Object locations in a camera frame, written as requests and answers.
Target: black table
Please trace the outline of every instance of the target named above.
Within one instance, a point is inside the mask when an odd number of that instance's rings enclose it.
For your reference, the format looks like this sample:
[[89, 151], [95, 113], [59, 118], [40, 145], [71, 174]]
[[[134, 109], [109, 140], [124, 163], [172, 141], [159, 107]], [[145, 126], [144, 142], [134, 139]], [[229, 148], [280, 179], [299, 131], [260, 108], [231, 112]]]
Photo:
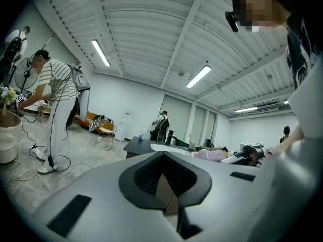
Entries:
[[176, 146], [176, 145], [166, 145], [165, 143], [159, 143], [156, 141], [151, 141], [148, 139], [143, 139], [142, 141], [139, 140], [138, 136], [134, 136], [131, 141], [123, 148], [124, 151], [127, 151], [127, 156], [126, 159], [137, 156], [137, 155], [142, 155], [150, 152], [155, 152], [150, 144], [160, 144], [164, 146], [169, 146], [172, 148], [178, 148], [181, 150], [185, 150], [188, 152], [193, 152], [195, 150], [190, 150], [187, 147], [182, 147], [182, 146]]

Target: chair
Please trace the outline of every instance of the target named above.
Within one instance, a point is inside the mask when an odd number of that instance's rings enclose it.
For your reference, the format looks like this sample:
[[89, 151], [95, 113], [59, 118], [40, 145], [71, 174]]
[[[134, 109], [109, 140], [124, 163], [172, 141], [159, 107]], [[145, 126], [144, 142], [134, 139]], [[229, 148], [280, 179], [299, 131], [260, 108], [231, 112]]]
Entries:
[[[101, 143], [102, 140], [103, 140], [103, 138], [104, 138], [104, 135], [106, 135], [106, 143], [105, 143], [104, 150], [105, 151], [110, 151], [112, 149], [112, 147], [113, 147], [113, 140], [114, 140], [113, 135], [118, 130], [117, 127], [114, 124], [112, 124], [112, 125], [113, 125], [112, 130], [109, 130], [109, 129], [103, 127], [104, 126], [103, 124], [98, 127], [99, 128], [99, 134], [98, 134], [98, 136], [97, 136], [97, 138], [95, 140], [94, 147], [95, 147], [96, 144]], [[107, 141], [108, 141], [109, 137], [111, 137], [111, 147], [109, 149], [107, 149], [106, 146], [107, 146]]]

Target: bottle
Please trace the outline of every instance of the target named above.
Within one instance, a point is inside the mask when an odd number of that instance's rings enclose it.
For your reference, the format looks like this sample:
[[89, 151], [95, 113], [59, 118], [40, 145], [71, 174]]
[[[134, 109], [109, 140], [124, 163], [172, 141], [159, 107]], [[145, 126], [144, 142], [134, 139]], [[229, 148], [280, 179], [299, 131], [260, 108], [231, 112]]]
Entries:
[[147, 131], [147, 125], [148, 124], [144, 124], [143, 125], [143, 128], [140, 130], [140, 134], [139, 134], [139, 140], [140, 141], [143, 141], [144, 137], [145, 137], [145, 134], [146, 134], [146, 131]]

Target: white sleeve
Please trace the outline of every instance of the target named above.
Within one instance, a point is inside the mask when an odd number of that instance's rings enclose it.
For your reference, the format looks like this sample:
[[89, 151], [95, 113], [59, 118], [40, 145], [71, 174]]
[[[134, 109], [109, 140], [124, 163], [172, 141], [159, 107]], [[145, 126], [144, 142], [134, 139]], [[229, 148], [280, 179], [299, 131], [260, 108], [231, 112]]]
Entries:
[[15, 37], [18, 37], [19, 35], [19, 30], [14, 30], [12, 33], [8, 35], [8, 37], [5, 38], [5, 42], [9, 43], [12, 41]]
[[19, 55], [23, 55], [27, 47], [27, 40], [23, 41], [21, 44]]

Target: standing fan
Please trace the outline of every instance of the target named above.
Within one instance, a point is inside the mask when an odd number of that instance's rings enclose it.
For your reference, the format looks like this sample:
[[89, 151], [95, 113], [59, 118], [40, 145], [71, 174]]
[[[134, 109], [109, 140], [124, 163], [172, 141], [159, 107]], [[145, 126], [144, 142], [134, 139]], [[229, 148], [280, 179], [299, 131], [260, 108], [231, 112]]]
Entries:
[[23, 59], [15, 70], [15, 82], [21, 89], [29, 89], [35, 84], [38, 78], [38, 73], [31, 69], [31, 58]]

